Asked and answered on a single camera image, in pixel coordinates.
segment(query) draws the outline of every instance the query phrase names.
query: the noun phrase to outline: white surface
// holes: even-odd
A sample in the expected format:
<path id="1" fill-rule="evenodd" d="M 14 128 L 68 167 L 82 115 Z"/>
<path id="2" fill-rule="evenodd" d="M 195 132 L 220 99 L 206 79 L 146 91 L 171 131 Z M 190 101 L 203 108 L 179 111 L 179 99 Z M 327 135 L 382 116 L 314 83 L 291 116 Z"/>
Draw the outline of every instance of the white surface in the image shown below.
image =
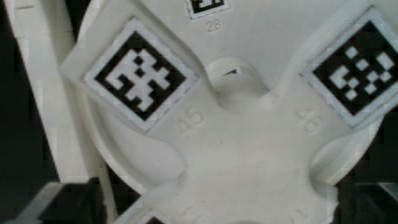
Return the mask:
<path id="1" fill-rule="evenodd" d="M 226 21 L 229 28 L 208 30 L 206 33 L 197 22 L 201 19 L 190 20 L 178 1 L 163 3 L 147 0 L 147 8 L 139 1 L 112 1 L 62 66 L 66 75 L 100 104 L 85 105 L 85 119 L 101 154 L 130 186 L 140 192 L 149 190 L 140 202 L 144 208 L 151 210 L 155 207 L 172 223 L 325 222 L 336 206 L 330 185 L 361 158 L 380 125 L 380 120 L 373 118 L 377 122 L 366 128 L 352 129 L 299 76 L 311 58 L 318 56 L 370 3 L 348 1 L 345 6 L 341 1 L 291 3 L 291 14 L 286 15 L 281 14 L 286 12 L 283 1 L 254 2 L 256 8 L 236 2 L 229 13 L 224 11 L 219 18 L 208 17 L 219 22 Z M 355 18 L 341 19 L 338 15 L 350 11 Z M 203 79 L 146 135 L 82 82 L 131 17 L 149 27 Z M 288 27 L 275 28 L 272 25 L 277 22 Z M 254 35 L 247 24 L 261 24 L 270 29 L 267 32 L 259 29 Z M 263 40 L 268 40 L 267 45 L 258 44 Z M 259 78 L 261 87 L 251 80 L 229 79 L 222 74 L 213 74 L 219 79 L 210 80 L 210 85 L 201 67 L 226 57 L 238 58 L 226 60 L 226 67 L 251 67 L 247 71 Z M 236 95 L 217 97 L 217 86 L 226 81 L 231 86 L 243 82 L 249 89 L 254 86 L 263 88 L 245 95 L 258 105 L 249 110 L 236 109 L 243 105 L 242 95 L 226 85 L 222 93 Z M 131 207 L 119 223 L 133 222 L 142 217 L 137 208 L 140 205 Z"/>
<path id="2" fill-rule="evenodd" d="M 59 177 L 62 182 L 85 183 L 98 175 L 100 156 L 82 126 L 75 86 L 59 74 L 75 44 L 66 4 L 62 0 L 5 3 Z"/>

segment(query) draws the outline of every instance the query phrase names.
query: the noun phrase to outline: black background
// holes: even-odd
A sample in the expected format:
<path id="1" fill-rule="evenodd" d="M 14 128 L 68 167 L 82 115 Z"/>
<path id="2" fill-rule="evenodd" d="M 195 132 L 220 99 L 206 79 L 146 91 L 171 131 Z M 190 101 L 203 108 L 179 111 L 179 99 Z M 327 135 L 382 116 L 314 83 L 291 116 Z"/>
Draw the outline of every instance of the black background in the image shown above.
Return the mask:
<path id="1" fill-rule="evenodd" d="M 78 27 L 89 1 L 66 2 L 73 25 Z M 398 179 L 396 112 L 398 110 L 386 117 L 368 153 L 338 185 L 341 205 L 346 209 L 336 215 L 336 223 L 359 223 L 352 221 L 350 216 L 350 208 L 355 207 L 350 206 L 350 201 L 352 198 L 357 199 L 355 184 L 393 182 Z M 27 73 L 0 1 L 0 223 L 16 217 L 46 182 L 57 179 Z"/>

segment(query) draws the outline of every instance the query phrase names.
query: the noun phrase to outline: white plastic object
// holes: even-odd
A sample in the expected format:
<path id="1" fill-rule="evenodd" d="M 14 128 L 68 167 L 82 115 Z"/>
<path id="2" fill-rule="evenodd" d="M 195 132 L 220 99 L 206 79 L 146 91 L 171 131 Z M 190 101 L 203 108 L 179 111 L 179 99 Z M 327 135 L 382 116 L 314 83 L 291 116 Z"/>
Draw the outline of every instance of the white plastic object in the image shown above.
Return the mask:
<path id="1" fill-rule="evenodd" d="M 114 222 L 105 162 L 85 132 L 78 91 L 59 73 L 75 46 L 66 3 L 62 0 L 5 0 L 5 6 L 60 182 L 85 183 L 100 177 L 108 221 Z"/>
<path id="2" fill-rule="evenodd" d="M 229 3 L 227 9 L 197 18 L 190 16 L 190 1 L 110 1 L 98 17 L 89 12 L 94 23 L 62 72 L 100 104 L 85 107 L 85 120 L 105 160 L 130 186 L 140 192 L 151 190 L 119 223 L 151 220 L 140 219 L 142 206 L 147 211 L 156 208 L 172 223 L 327 222 L 336 206 L 330 185 L 357 162 L 380 117 L 394 106 L 396 97 L 375 97 L 387 107 L 373 107 L 375 116 L 350 122 L 346 111 L 329 101 L 336 92 L 329 89 L 322 96 L 322 83 L 313 83 L 320 64 L 311 64 L 327 62 L 357 34 L 355 27 L 368 22 L 382 29 L 396 51 L 394 2 Z M 135 33 L 140 37 L 121 51 Z M 391 58 L 384 54 L 377 58 L 389 69 Z M 174 66 L 179 76 L 187 80 L 195 76 L 199 81 L 183 86 L 167 110 L 160 104 L 153 119 L 137 122 L 140 112 L 128 110 L 121 89 L 137 84 L 135 75 L 144 77 L 142 71 L 135 73 L 139 65 L 151 66 L 149 61 L 162 61 L 158 68 Z M 165 72 L 149 72 L 149 67 L 142 70 L 153 75 L 135 87 L 142 95 L 137 89 L 130 91 L 133 85 L 123 93 L 130 100 L 144 100 L 133 105 L 146 111 L 155 100 L 147 99 L 153 87 L 146 84 L 155 80 L 162 85 L 167 79 Z M 92 88 L 101 73 L 101 84 L 110 85 Z M 341 76 L 330 73 L 336 87 Z M 370 76 L 370 82 L 375 78 L 387 80 L 384 74 Z M 355 81 L 346 82 L 355 88 Z M 341 92 L 346 100 L 355 99 L 350 91 Z"/>

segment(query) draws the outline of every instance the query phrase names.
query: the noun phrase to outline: white plastic part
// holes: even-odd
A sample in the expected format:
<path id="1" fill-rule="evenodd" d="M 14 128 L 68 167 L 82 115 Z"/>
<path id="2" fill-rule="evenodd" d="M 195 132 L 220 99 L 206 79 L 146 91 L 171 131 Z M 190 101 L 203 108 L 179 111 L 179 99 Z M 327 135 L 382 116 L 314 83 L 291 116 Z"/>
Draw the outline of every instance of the white plastic part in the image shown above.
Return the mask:
<path id="1" fill-rule="evenodd" d="M 100 176 L 108 223 L 115 219 L 114 196 L 105 162 L 82 122 L 78 91 L 59 66 L 75 46 L 62 0 L 5 0 L 37 109 L 62 183 L 85 183 Z"/>
<path id="2" fill-rule="evenodd" d="M 281 1 L 256 4 L 231 1 L 229 8 L 201 18 L 190 15 L 190 3 L 110 1 L 100 15 L 100 10 L 91 10 L 94 22 L 62 66 L 62 72 L 100 104 L 100 107 L 87 104 L 85 120 L 105 160 L 142 193 L 160 186 L 117 223 L 146 223 L 147 216 L 163 223 L 327 223 L 336 206 L 330 185 L 361 158 L 387 110 L 377 107 L 377 116 L 352 123 L 299 74 L 366 15 L 380 13 L 377 24 L 389 23 L 387 32 L 394 35 L 394 2 L 306 1 L 286 7 Z M 85 84 L 87 74 L 89 82 L 98 81 L 96 75 L 128 39 L 121 36 L 137 29 L 151 33 L 144 40 L 135 39 L 147 41 L 144 48 L 155 48 L 167 59 L 171 55 L 171 63 L 178 58 L 201 79 L 169 104 L 169 112 L 156 116 L 151 127 L 117 109 L 123 104 L 117 91 L 126 82 L 117 83 L 115 78 L 124 75 L 135 84 L 133 73 L 146 60 L 133 61 L 137 55 L 117 56 L 119 64 L 107 70 L 114 79 L 103 79 L 114 92 L 110 89 L 107 92 L 110 86 L 98 91 Z M 396 45 L 394 36 L 387 42 Z M 149 55 L 153 63 L 160 60 L 155 56 Z M 135 98 L 153 103 L 146 91 Z M 394 99 L 380 103 L 391 108 Z"/>

